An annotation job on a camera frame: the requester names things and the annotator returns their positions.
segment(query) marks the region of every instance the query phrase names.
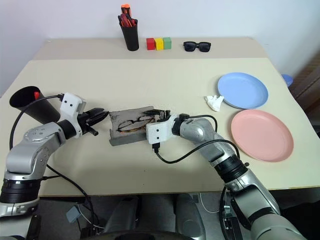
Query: pink plate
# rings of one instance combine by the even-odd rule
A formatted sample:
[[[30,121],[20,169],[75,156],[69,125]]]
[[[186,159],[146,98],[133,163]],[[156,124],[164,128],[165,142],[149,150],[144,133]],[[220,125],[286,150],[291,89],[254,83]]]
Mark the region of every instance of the pink plate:
[[[236,144],[258,160],[280,162],[294,149],[294,140],[286,125],[265,111],[239,112],[232,120],[231,132]]]

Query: white tissue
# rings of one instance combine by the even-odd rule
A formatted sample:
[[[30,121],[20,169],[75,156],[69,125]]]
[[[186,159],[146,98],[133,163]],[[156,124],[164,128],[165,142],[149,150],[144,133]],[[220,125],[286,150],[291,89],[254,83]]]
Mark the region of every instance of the white tissue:
[[[217,95],[204,97],[209,107],[216,112],[220,112],[220,106],[224,98],[225,98],[224,96],[217,97]]]

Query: eyeglasses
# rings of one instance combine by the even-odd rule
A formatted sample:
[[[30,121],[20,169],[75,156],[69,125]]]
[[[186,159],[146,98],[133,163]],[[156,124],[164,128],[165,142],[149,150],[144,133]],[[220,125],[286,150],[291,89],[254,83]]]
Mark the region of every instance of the eyeglasses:
[[[183,46],[184,46],[184,50],[187,52],[193,52],[196,48],[198,48],[200,52],[209,52],[211,43],[205,42],[205,41],[202,41],[199,43],[196,43],[194,41],[185,41],[183,43]]]
[[[127,120],[119,124],[117,131],[121,133],[131,133],[143,129],[147,124],[153,123],[153,116],[140,116],[137,120]]]

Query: red block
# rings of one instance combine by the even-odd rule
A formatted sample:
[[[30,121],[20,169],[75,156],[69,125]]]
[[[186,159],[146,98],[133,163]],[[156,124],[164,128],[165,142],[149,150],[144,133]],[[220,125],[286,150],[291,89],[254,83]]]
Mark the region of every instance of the red block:
[[[146,49],[154,50],[156,48],[156,43],[154,38],[147,38],[146,39]]]

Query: beige table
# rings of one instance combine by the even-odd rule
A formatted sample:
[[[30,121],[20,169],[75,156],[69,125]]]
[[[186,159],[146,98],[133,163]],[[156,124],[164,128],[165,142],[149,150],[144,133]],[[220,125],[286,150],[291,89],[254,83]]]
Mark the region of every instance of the beige table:
[[[144,40],[136,52],[127,51],[123,39],[68,39],[48,41],[31,60],[0,100],[0,170],[3,176],[9,148],[9,133],[19,111],[9,107],[11,95],[25,86],[38,86],[46,95],[71,92],[87,100],[86,109],[109,111],[154,106],[172,113],[212,114],[218,132],[232,140],[230,124],[240,110],[225,103],[213,112],[204,96],[217,94],[218,79],[230,72],[259,78],[269,91],[260,109],[277,116],[292,133],[294,150],[278,163],[255,160],[240,152],[241,159],[268,189],[320,186],[320,140],[306,115],[291,96],[280,74],[262,47],[250,38],[191,39],[212,43],[208,53],[185,52],[173,39],[172,50],[147,51]],[[50,102],[57,108],[58,100]],[[14,144],[23,133],[37,126],[25,115],[16,129]],[[168,165],[160,161],[146,141],[111,146],[109,117],[96,125],[99,135],[70,139],[49,160],[55,169],[76,181],[90,195],[219,191],[223,182],[198,153]],[[174,160],[193,148],[174,138],[161,144],[160,153]],[[41,185],[41,196],[81,195],[63,179]]]

